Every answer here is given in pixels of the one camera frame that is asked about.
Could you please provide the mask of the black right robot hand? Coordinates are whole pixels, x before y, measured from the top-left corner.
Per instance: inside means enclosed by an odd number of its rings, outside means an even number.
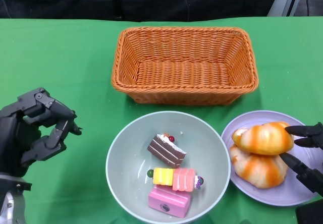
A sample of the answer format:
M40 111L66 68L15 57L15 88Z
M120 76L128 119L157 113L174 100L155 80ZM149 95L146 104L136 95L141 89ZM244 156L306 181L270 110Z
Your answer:
M297 146L305 148L322 149L322 123L313 126L288 126L285 131L291 135L299 136L294 141ZM302 161L289 153L281 153L281 159L295 172L296 179L308 190L322 195L322 173L317 169L311 169Z

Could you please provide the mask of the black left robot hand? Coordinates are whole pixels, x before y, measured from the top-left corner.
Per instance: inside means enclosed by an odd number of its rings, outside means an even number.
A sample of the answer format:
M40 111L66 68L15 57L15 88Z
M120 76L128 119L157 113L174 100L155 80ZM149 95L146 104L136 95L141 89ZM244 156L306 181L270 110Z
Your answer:
M66 150L68 134L81 135L76 113L42 87L1 109L1 173L21 178L36 161Z

